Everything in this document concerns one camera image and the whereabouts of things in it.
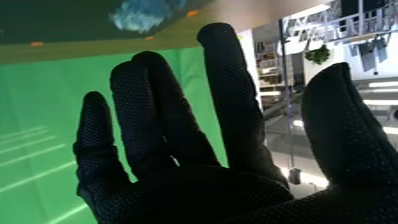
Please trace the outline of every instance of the green screen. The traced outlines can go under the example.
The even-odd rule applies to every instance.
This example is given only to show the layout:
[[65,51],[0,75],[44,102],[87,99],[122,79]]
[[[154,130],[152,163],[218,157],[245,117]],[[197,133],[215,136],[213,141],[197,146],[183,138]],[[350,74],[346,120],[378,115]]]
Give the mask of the green screen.
[[[160,51],[160,54],[174,69],[197,122],[225,165],[202,49],[167,50]],[[99,91],[110,107],[113,106],[110,70],[129,58],[131,54],[122,54],[0,65],[0,223],[3,224],[96,223],[83,201],[76,197],[71,145],[83,95],[88,91]],[[120,150],[117,126],[115,139]]]

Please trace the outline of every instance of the gloved hand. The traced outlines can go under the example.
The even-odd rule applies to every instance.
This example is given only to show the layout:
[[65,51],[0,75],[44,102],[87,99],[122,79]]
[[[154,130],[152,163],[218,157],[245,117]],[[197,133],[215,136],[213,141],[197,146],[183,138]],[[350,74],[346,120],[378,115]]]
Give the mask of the gloved hand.
[[209,223],[293,199],[263,145],[263,115],[231,26],[204,27],[199,41],[229,169],[216,162],[167,62],[144,52],[113,68],[110,78],[136,183],[117,160],[103,96],[92,92],[83,100],[78,195],[99,223]]
[[293,200],[263,146],[264,127],[229,25],[199,33],[229,169],[218,166],[172,72],[142,53],[112,71],[129,183],[108,107],[85,96],[74,154],[78,195],[99,223],[398,223],[398,155],[350,82],[346,64],[314,77],[302,116],[328,189]]

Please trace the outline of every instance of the hand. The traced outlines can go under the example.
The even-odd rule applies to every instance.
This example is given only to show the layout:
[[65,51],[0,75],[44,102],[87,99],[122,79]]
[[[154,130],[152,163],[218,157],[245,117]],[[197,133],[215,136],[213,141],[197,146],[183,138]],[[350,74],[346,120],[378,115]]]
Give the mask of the hand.
[[229,169],[220,167],[172,71],[140,53],[112,71],[124,152],[117,160],[108,106],[85,96],[74,155],[78,195],[99,223],[209,223],[293,199],[264,148],[264,124],[239,42],[225,24],[199,33]]
[[293,200],[263,146],[255,90],[232,29],[204,27],[208,80],[229,169],[218,166],[161,57],[142,53],[112,72],[131,172],[117,160],[104,99],[85,97],[74,154],[78,195],[99,223],[398,223],[398,155],[362,104],[348,65],[314,77],[302,117],[328,189]]

